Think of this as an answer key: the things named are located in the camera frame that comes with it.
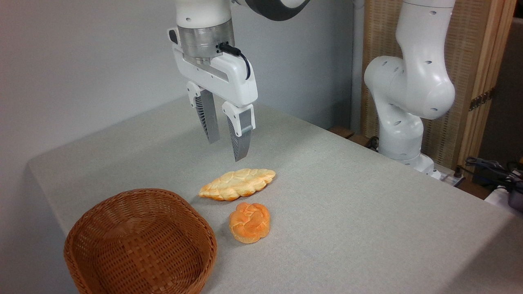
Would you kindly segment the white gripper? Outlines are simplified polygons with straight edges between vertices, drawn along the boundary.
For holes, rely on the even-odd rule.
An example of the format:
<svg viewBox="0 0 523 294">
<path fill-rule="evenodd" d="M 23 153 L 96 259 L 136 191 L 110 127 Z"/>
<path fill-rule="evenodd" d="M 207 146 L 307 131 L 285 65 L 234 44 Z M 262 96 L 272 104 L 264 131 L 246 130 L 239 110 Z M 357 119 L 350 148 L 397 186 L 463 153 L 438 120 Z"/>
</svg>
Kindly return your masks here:
<svg viewBox="0 0 523 294">
<path fill-rule="evenodd" d="M 209 65 L 189 62 L 184 58 L 178 29 L 168 31 L 178 71 L 189 80 L 189 104 L 196 110 L 209 143 L 220 140 L 214 93 L 227 101 L 222 110 L 227 116 L 234 159 L 245 158 L 256 128 L 252 103 L 258 99 L 258 90 L 253 69 L 247 79 L 244 59 L 228 53 L 212 58 Z"/>
</svg>

